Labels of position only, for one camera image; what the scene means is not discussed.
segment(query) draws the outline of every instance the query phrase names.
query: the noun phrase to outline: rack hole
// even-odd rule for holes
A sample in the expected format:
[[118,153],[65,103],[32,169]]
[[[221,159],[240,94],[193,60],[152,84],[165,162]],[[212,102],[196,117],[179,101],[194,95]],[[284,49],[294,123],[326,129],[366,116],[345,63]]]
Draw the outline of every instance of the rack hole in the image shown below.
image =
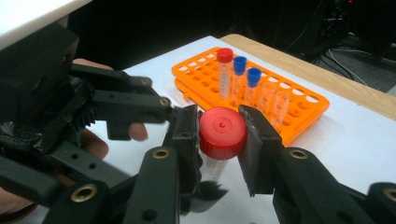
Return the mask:
[[212,90],[214,93],[218,93],[218,92],[219,92],[219,89],[217,89],[217,88],[215,88],[215,87],[213,87],[213,88],[210,89],[210,90]]
[[311,103],[314,103],[314,104],[319,102],[319,99],[317,97],[315,97],[315,96],[310,96],[309,95],[309,96],[306,96],[305,99],[307,101],[311,102]]
[[283,118],[282,124],[285,126],[290,126],[292,124],[292,121],[290,118]]
[[268,77],[268,81],[270,81],[270,82],[278,82],[279,79],[277,79],[276,77]]
[[296,95],[304,95],[304,92],[298,89],[293,89],[292,92]]
[[304,110],[309,109],[309,107],[310,107],[310,105],[306,102],[300,102],[297,104],[297,106]]
[[298,118],[298,117],[301,116],[301,111],[298,110],[298,109],[293,109],[293,110],[289,111],[289,114],[290,114],[292,117]]
[[201,82],[202,83],[202,85],[204,85],[204,86],[206,86],[206,87],[208,87],[210,84],[209,83],[207,83],[207,82]]
[[195,81],[199,81],[199,80],[201,80],[201,77],[195,76],[195,77],[193,77],[192,79],[194,79]]
[[184,72],[184,71],[186,71],[187,70],[187,67],[186,66],[182,66],[182,67],[179,67],[178,68],[178,71],[180,71],[180,72]]
[[191,70],[189,70],[189,71],[187,71],[185,74],[186,74],[187,76],[190,76],[190,75],[194,75],[194,72],[191,71]]
[[280,86],[281,88],[283,88],[283,89],[290,89],[290,87],[291,87],[291,85],[289,85],[288,83],[285,83],[285,82],[281,82],[281,83],[279,84],[279,86]]

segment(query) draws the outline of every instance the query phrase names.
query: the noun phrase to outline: red screw cap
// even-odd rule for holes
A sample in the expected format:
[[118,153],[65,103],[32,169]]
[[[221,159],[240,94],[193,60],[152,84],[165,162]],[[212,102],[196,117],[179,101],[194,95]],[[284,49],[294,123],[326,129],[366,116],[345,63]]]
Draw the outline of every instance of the red screw cap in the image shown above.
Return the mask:
[[206,156],[225,161],[238,155],[247,138],[245,121],[227,107],[207,110],[199,120],[201,150]]
[[233,60],[233,51],[231,49],[223,48],[218,50],[218,62],[230,63]]

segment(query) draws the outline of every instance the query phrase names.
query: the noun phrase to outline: centrifuge tube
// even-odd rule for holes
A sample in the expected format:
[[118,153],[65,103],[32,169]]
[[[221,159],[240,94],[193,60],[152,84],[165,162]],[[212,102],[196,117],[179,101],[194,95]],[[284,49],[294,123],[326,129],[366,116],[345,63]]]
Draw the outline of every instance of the centrifuge tube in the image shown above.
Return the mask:
[[245,90],[245,105],[255,107],[257,103],[255,100],[256,87],[262,77],[262,70],[251,67],[247,70],[247,87]]
[[223,48],[218,50],[219,62],[219,93],[220,98],[228,100],[230,97],[230,74],[231,62],[233,60],[233,51],[231,49]]
[[284,91],[279,91],[275,94],[274,100],[270,123],[275,128],[275,130],[279,131],[283,122],[283,118],[285,118],[286,112],[288,110],[290,94]]
[[242,85],[244,83],[244,74],[247,67],[247,58],[237,56],[233,58],[233,78],[231,83],[231,106],[238,107],[243,99]]
[[271,109],[269,108],[271,101],[274,98],[274,92],[276,91],[276,84],[274,82],[265,81],[260,85],[261,93],[258,104],[258,109],[269,118]]
[[227,161],[237,156],[247,138],[245,120],[228,107],[214,107],[199,119],[201,181],[218,182]]

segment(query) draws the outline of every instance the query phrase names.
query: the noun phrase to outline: test tube rack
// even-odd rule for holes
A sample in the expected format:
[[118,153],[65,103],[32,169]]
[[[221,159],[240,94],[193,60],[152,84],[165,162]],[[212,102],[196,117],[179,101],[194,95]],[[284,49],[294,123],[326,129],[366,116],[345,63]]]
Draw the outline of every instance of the test tube rack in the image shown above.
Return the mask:
[[[172,67],[172,73],[176,77],[175,85],[183,93],[184,99],[194,101],[204,110],[215,106],[226,106],[238,111],[236,106],[232,106],[231,100],[224,100],[219,96],[219,64],[216,59],[218,49],[220,47],[206,50],[175,64]],[[273,82],[276,84],[276,91],[285,91],[290,94],[288,110],[278,132],[282,137],[283,145],[291,146],[298,137],[317,123],[330,102],[324,96],[247,60],[247,70],[249,67],[262,70],[260,83]],[[258,100],[260,94],[260,91],[256,91],[254,98]]]

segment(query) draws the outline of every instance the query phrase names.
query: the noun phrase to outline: metal screw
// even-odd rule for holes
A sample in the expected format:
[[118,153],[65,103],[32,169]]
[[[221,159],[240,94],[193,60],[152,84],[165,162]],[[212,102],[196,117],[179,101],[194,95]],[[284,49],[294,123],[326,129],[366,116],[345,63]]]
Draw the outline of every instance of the metal screw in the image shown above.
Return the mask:
[[62,57],[61,62],[59,63],[59,66],[63,66],[70,58],[70,54],[66,54]]
[[168,99],[166,99],[166,98],[161,98],[161,99],[160,99],[160,103],[161,103],[162,105],[165,105],[165,106],[168,106],[168,105],[169,105],[169,101],[168,101]]
[[396,189],[385,188],[384,193],[390,200],[396,203]]
[[289,154],[292,157],[294,157],[295,159],[299,159],[299,160],[308,159],[308,155],[301,150],[294,149],[294,150],[290,151]]
[[94,184],[87,184],[76,189],[70,199],[74,203],[84,203],[95,196],[97,187]]
[[165,159],[171,154],[171,152],[166,148],[160,148],[152,152],[152,157],[155,159],[161,160]]
[[143,77],[142,78],[142,84],[143,85],[148,86],[150,83],[151,82],[150,82],[149,78],[147,78],[147,77]]

